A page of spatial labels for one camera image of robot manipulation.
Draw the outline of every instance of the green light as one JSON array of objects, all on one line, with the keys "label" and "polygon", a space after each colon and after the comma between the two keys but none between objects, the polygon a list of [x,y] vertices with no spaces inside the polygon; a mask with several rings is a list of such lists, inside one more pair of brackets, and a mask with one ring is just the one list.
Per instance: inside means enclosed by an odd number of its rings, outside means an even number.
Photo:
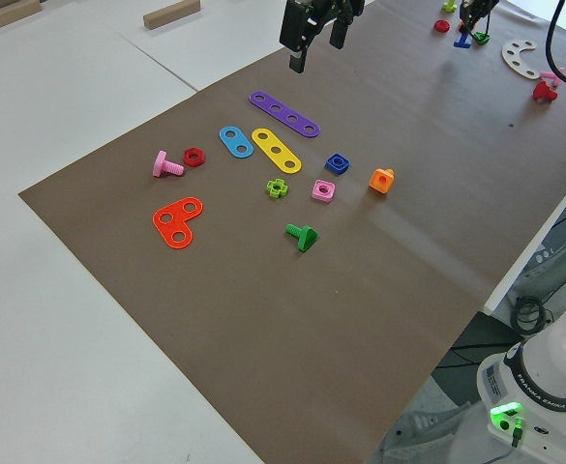
[{"label": "green light", "polygon": [[495,406],[491,408],[490,412],[492,416],[498,416],[504,413],[518,412],[521,410],[521,404],[518,402],[513,401],[512,403],[504,404],[502,406]]}]

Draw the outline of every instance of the brown mat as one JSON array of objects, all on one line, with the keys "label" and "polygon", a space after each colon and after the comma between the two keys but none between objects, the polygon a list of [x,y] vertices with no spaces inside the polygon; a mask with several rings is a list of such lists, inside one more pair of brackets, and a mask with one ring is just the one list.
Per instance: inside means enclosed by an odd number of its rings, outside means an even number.
[{"label": "brown mat", "polygon": [[[431,30],[439,4],[377,2],[344,50],[320,37],[304,75],[277,52],[21,194],[268,464],[365,460],[566,193],[566,88],[536,104],[500,56],[542,45],[546,23],[494,14],[490,44],[460,50]],[[566,66],[566,34],[556,50]],[[254,108],[255,90],[322,134]],[[227,125],[272,129],[302,170],[233,158]],[[151,176],[158,150],[191,146],[205,164]],[[338,178],[334,152],[351,159]],[[368,188],[378,167],[397,174],[387,197]],[[337,184],[332,203],[311,199],[315,179]],[[175,250],[152,215],[186,196],[204,209]],[[319,240],[299,252],[288,223]]]}]

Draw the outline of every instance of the plastic toy part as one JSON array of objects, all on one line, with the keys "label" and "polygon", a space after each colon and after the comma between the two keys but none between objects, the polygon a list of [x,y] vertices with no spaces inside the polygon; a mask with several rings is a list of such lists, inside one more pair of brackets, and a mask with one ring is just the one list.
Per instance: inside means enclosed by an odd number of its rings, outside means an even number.
[{"label": "plastic toy part", "polygon": [[289,186],[284,183],[283,179],[275,179],[267,183],[267,191],[270,192],[272,198],[282,198],[286,196]]},{"label": "plastic toy part", "polygon": [[154,161],[154,177],[160,177],[165,172],[169,174],[175,174],[176,176],[181,176],[184,173],[184,166],[181,164],[175,164],[166,160],[166,152],[160,150],[158,156]]},{"label": "plastic toy part", "polygon": [[284,173],[294,174],[302,162],[268,129],[253,130],[253,140],[263,153]]},{"label": "plastic toy part", "polygon": [[262,109],[270,116],[273,116],[285,124],[288,128],[292,128],[305,137],[317,137],[320,133],[320,128],[316,123],[284,105],[274,97],[267,95],[265,92],[253,92],[249,96],[249,100],[257,108]]},{"label": "plastic toy part", "polygon": [[456,48],[470,48],[472,46],[472,41],[469,39],[469,34],[462,33],[459,40],[453,43]]},{"label": "plastic toy part", "polygon": [[247,158],[253,154],[253,145],[239,128],[233,126],[222,128],[220,138],[226,149],[235,158]]},{"label": "plastic toy part", "polygon": [[484,32],[475,32],[472,34],[472,39],[474,39],[474,42],[480,46],[488,44],[491,37],[492,36],[485,34]]},{"label": "plastic toy part", "polygon": [[522,51],[536,49],[534,41],[509,41],[502,46],[502,58],[508,66],[528,79],[538,79],[541,74],[530,68],[520,56]]},{"label": "plastic toy part", "polygon": [[[564,73],[564,68],[558,68],[560,70],[561,73]],[[551,83],[551,87],[554,88],[558,88],[560,83],[562,82],[562,80],[555,75],[553,72],[550,71],[543,71],[541,72],[541,79],[553,79],[553,82]]]},{"label": "plastic toy part", "polygon": [[349,159],[345,158],[343,155],[335,153],[327,161],[325,161],[326,169],[334,172],[337,176],[340,176],[349,168]]},{"label": "plastic toy part", "polygon": [[381,193],[388,193],[394,182],[395,171],[392,169],[375,169],[369,181],[369,186]]},{"label": "plastic toy part", "polygon": [[454,13],[457,10],[457,0],[448,0],[441,6],[441,9],[446,13]]},{"label": "plastic toy part", "polygon": [[448,21],[445,21],[444,19],[438,19],[433,25],[433,29],[441,33],[448,32],[450,31],[450,23]]},{"label": "plastic toy part", "polygon": [[184,163],[189,167],[197,167],[205,162],[205,154],[199,148],[189,148],[184,152]]},{"label": "plastic toy part", "polygon": [[534,88],[534,92],[532,92],[532,98],[539,101],[549,100],[553,102],[557,99],[557,92],[552,90],[547,82],[544,80],[539,82],[538,85]]},{"label": "plastic toy part", "polygon": [[188,196],[154,213],[154,225],[171,248],[185,248],[193,240],[193,231],[186,221],[196,218],[202,211],[203,203]]},{"label": "plastic toy part", "polygon": [[313,194],[311,195],[315,200],[325,201],[330,203],[334,198],[334,190],[337,186],[331,182],[318,180],[314,183]]},{"label": "plastic toy part", "polygon": [[298,249],[302,252],[312,247],[319,237],[317,231],[312,227],[309,227],[308,225],[300,228],[297,225],[287,224],[285,231],[287,234],[290,234],[298,239]]}]

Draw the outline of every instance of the pink toy piece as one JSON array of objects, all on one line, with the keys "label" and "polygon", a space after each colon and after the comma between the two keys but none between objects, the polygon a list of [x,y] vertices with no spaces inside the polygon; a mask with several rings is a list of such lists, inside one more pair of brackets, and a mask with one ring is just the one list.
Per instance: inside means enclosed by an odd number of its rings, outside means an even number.
[{"label": "pink toy piece", "polygon": [[326,203],[330,203],[334,198],[334,189],[336,187],[337,186],[335,186],[331,182],[325,182],[317,179],[316,182],[314,183],[312,197],[315,200],[320,200],[320,201],[325,201]]},{"label": "pink toy piece", "polygon": [[[558,68],[558,69],[560,70],[561,73],[564,73],[564,68]],[[557,88],[560,85],[560,82],[562,82],[562,79],[560,79],[557,75],[555,75],[551,71],[541,72],[541,78],[542,79],[553,79],[551,86],[555,87],[555,88]]]},{"label": "pink toy piece", "polygon": [[167,161],[166,152],[160,150],[156,160],[154,161],[154,177],[160,177],[165,172],[181,176],[184,173],[184,166]]}]

